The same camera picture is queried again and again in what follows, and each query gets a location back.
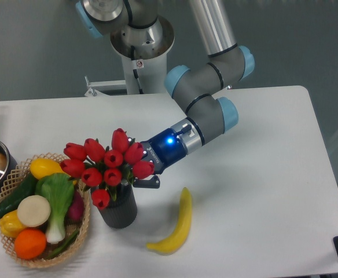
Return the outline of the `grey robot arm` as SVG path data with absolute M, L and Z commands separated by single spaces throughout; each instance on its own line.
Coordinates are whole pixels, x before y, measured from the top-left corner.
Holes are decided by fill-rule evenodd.
M 121 56 L 124 79 L 90 82 L 87 94 L 125 90 L 152 94 L 162 90 L 185 113 L 185 118 L 143 142 L 144 160 L 154 165 L 148 180 L 136 188 L 158 188 L 159 175 L 238 122 L 238 112 L 227 98 L 213 95 L 248 76 L 255 67 L 247 47 L 237 44 L 222 1 L 191 1 L 209 62 L 195 71 L 179 65 L 167 71 L 166 55 L 174 44 L 171 24 L 157 12 L 156 1 L 78 1 L 76 10 L 95 37 L 109 35 Z

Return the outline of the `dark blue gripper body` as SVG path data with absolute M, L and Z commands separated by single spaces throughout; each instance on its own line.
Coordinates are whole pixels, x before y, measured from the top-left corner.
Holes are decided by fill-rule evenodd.
M 163 171 L 183 159 L 186 149 L 173 129 L 165 129 L 154 137 L 141 141 L 146 154 L 143 160 L 153 162 L 154 174 L 162 174 Z

